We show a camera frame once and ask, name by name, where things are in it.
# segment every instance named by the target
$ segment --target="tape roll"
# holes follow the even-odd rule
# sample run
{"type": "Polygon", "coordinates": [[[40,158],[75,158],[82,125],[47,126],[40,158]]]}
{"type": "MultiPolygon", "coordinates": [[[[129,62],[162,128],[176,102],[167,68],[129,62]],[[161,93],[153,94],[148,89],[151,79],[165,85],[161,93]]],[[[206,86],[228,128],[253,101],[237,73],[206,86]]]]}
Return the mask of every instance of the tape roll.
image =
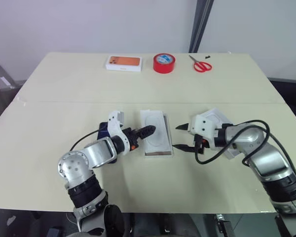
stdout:
{"type": "Polygon", "coordinates": [[[153,69],[158,73],[170,73],[174,69],[176,58],[168,53],[159,53],[153,58],[153,69]]]}

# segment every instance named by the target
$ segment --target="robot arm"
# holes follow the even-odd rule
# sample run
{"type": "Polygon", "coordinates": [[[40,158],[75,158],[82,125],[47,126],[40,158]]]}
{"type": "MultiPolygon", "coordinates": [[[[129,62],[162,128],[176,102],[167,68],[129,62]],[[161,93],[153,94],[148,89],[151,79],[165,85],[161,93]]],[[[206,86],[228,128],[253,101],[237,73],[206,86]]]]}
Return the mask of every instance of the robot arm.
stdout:
{"type": "Polygon", "coordinates": [[[74,215],[80,232],[103,237],[118,237],[124,233],[121,211],[108,203],[108,193],[102,190],[93,168],[100,167],[138,147],[137,139],[152,135],[154,126],[139,130],[123,125],[123,112],[114,111],[109,116],[108,132],[104,137],[78,151],[69,151],[58,162],[58,173],[66,180],[65,188],[74,203],[74,215]]]}
{"type": "Polygon", "coordinates": [[[229,146],[242,152],[246,156],[243,164],[248,166],[261,181],[272,205],[280,213],[293,236],[296,234],[296,225],[291,224],[292,219],[296,218],[296,170],[284,148],[285,156],[276,147],[267,143],[271,134],[267,124],[266,127],[264,129],[251,123],[242,123],[223,124],[222,128],[216,128],[211,120],[196,115],[191,123],[180,125],[177,129],[187,130],[194,135],[195,158],[200,164],[213,161],[229,146]],[[223,149],[213,158],[200,161],[198,154],[203,153],[204,147],[212,150],[217,150],[219,147],[223,149]]]}

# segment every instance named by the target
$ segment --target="scissors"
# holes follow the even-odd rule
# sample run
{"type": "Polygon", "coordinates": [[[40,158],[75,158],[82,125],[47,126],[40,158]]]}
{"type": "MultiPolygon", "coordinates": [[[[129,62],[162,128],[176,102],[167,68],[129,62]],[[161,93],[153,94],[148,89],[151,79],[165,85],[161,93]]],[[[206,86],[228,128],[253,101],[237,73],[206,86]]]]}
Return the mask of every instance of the scissors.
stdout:
{"type": "Polygon", "coordinates": [[[199,73],[210,71],[213,68],[209,63],[197,61],[191,55],[189,55],[189,57],[194,61],[194,69],[199,73]]]}

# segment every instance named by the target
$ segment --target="beige table surface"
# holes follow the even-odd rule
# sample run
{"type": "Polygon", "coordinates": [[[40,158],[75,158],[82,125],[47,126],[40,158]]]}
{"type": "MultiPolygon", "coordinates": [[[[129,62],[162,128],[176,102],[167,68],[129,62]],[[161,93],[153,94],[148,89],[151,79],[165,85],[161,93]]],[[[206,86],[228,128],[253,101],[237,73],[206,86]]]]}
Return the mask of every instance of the beige table surface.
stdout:
{"type": "MultiPolygon", "coordinates": [[[[263,119],[296,165],[296,118],[285,103],[69,103],[14,101],[0,117],[0,208],[72,211],[57,173],[59,158],[84,134],[125,112],[125,127],[140,126],[140,110],[169,116],[173,144],[193,137],[175,130],[192,115],[218,108],[234,123],[263,119]]],[[[80,148],[96,139],[81,142],[80,148]]],[[[241,164],[222,156],[207,164],[174,149],[172,158],[144,158],[141,148],[116,164],[95,169],[109,201],[124,212],[273,212],[261,183],[241,164]]],[[[206,150],[205,158],[214,152],[206,150]]]]}
{"type": "MultiPolygon", "coordinates": [[[[20,90],[21,101],[113,103],[284,103],[248,54],[210,54],[213,69],[198,73],[188,54],[173,54],[173,72],[152,69],[155,54],[143,57],[143,70],[108,71],[108,54],[49,53],[20,90]]],[[[193,56],[205,61],[207,54],[193,56]]]]}

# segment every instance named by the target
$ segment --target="white wall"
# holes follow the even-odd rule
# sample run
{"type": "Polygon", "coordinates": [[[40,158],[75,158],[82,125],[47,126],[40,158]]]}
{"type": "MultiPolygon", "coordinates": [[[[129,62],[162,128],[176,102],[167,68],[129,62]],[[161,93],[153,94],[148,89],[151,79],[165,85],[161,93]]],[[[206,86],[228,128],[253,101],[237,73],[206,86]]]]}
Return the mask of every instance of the white wall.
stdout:
{"type": "Polygon", "coordinates": [[[296,80],[296,0],[214,0],[199,52],[249,53],[268,77],[296,80]]]}
{"type": "Polygon", "coordinates": [[[51,51],[188,52],[196,0],[0,0],[0,64],[29,77],[51,51]]]}

